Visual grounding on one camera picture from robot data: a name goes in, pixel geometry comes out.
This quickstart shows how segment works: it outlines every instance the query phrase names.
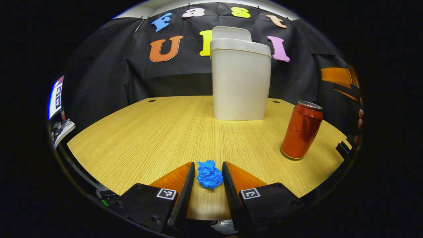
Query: monitor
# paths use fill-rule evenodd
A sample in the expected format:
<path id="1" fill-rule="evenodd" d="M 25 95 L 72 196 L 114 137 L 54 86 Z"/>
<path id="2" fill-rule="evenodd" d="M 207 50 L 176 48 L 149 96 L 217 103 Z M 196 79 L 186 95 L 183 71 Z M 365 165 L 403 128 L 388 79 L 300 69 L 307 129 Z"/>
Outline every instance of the monitor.
<path id="1" fill-rule="evenodd" d="M 53 89 L 50 96 L 50 103 L 49 103 L 49 120 L 51 117 L 62 109 L 62 84 L 63 84 L 63 77 L 60 77 L 55 84 L 53 85 Z"/>

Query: crumpled paper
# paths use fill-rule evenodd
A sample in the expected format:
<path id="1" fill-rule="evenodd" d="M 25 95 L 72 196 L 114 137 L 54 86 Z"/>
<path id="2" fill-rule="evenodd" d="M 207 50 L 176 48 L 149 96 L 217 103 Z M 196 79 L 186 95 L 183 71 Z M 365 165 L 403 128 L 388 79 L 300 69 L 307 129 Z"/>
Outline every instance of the crumpled paper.
<path id="1" fill-rule="evenodd" d="M 222 172 L 215 167 L 214 161 L 198 162 L 197 180 L 203 188 L 215 189 L 223 182 Z"/>

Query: black cloth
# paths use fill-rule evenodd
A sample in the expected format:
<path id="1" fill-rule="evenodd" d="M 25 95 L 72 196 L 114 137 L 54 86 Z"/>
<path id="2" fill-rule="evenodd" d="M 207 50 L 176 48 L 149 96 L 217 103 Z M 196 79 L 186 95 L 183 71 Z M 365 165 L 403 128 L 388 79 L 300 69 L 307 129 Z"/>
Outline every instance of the black cloth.
<path id="1" fill-rule="evenodd" d="M 248 9 L 251 17 L 233 16 L 232 7 Z M 204 8 L 205 15 L 182 18 L 191 8 Z M 172 12 L 170 24 L 156 32 L 151 23 L 168 12 Z M 266 15 L 282 19 L 287 28 L 276 26 Z M 82 131 L 101 118 L 148 97 L 212 95 L 211 60 L 209 56 L 199 55 L 203 49 L 203 36 L 199 33 L 215 26 L 247 29 L 253 42 L 268 45 L 272 54 L 273 45 L 267 36 L 282 38 L 291 60 L 271 59 L 269 97 L 292 104 L 298 100 L 321 102 L 325 110 L 328 108 L 328 121 L 345 134 L 351 132 L 352 124 L 343 127 L 344 122 L 332 118 L 336 116 L 335 108 L 355 110 L 349 102 L 352 99 L 322 87 L 322 66 L 348 67 L 343 64 L 343 55 L 336 47 L 303 20 L 291 21 L 268 11 L 232 3 L 196 4 L 172 9 L 147 20 L 124 18 L 105 24 L 69 61 L 62 96 L 66 97 L 62 102 L 67 116 L 75 122 L 77 130 Z M 173 36 L 183 36 L 176 56 L 168 61 L 152 62 L 150 43 L 165 39 L 161 48 L 161 53 L 165 54 L 170 50 L 169 38 Z M 323 60 L 317 58 L 317 53 L 324 55 Z"/>

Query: orange letter u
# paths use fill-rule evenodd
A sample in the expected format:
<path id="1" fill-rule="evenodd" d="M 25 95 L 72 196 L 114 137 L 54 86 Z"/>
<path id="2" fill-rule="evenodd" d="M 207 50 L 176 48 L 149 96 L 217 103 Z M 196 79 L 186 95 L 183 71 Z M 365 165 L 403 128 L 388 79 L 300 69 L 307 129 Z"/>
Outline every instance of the orange letter u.
<path id="1" fill-rule="evenodd" d="M 160 50 L 162 49 L 162 44 L 165 42 L 165 39 L 157 40 L 155 42 L 151 42 L 151 50 L 150 50 L 150 60 L 153 62 L 163 62 L 166 60 L 170 60 L 171 58 L 175 57 L 178 53 L 179 49 L 179 41 L 183 38 L 183 36 L 174 36 L 170 37 L 169 40 L 172 42 L 170 46 L 169 53 L 167 54 L 160 54 Z"/>

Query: container lid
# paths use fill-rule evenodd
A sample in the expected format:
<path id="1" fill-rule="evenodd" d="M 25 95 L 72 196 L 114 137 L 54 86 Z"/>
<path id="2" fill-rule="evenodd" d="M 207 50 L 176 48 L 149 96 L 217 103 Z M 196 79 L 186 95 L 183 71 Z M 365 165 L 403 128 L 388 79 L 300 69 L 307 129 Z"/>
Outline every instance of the container lid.
<path id="1" fill-rule="evenodd" d="M 251 33 L 242 28 L 228 27 L 228 26 L 217 26 L 212 29 L 211 39 L 238 39 L 251 41 Z"/>
<path id="2" fill-rule="evenodd" d="M 321 107 L 321 106 L 319 106 L 317 104 L 311 103 L 311 102 L 298 101 L 298 103 L 301 104 L 301 105 L 303 105 L 303 106 L 305 106 L 305 107 L 314 109 L 314 110 L 323 111 L 323 107 Z"/>
<path id="3" fill-rule="evenodd" d="M 214 50 L 241 50 L 259 53 L 271 57 L 270 47 L 265 44 L 260 44 L 251 41 L 237 40 L 237 39 L 216 39 L 210 42 L 210 57 Z"/>

